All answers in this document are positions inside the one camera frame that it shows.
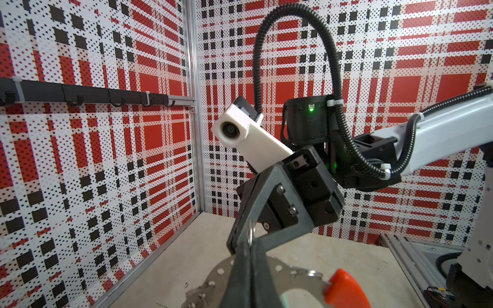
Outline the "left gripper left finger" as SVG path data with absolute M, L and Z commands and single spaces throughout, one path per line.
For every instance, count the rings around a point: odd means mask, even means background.
M 251 307 L 251 253 L 249 244 L 237 247 L 234 264 L 220 307 Z

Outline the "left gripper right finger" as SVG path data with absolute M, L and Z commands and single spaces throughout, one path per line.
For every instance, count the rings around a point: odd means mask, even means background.
M 250 304 L 251 307 L 282 307 L 265 249 L 259 241 L 250 247 Z

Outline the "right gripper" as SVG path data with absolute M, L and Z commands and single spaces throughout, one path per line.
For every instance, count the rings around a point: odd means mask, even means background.
M 259 241 L 266 251 L 339 220 L 344 198 L 318 149 L 306 146 L 237 188 L 240 207 L 227 240 L 235 254 Z

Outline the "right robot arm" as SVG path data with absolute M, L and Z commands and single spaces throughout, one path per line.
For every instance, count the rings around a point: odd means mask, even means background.
M 284 17 L 307 21 L 328 57 L 333 91 L 327 96 L 288 100 L 283 132 L 262 128 L 261 53 L 269 29 Z M 466 249 L 446 274 L 446 295 L 461 307 L 492 306 L 492 83 L 410 114 L 407 122 L 352 137 L 345 120 L 340 66 L 334 40 L 310 7 L 291 3 L 262 21 L 253 47 L 254 102 L 238 97 L 212 132 L 237 149 L 254 177 L 238 187 L 241 205 L 227 241 L 232 271 L 220 307 L 281 307 L 281 295 L 303 289 L 331 307 L 368 307 L 358 283 L 344 270 L 328 281 L 292 268 L 267 252 L 338 221 L 341 188 L 372 192 L 398 184 L 405 175 L 455 153 L 479 147 L 486 161 L 480 213 Z

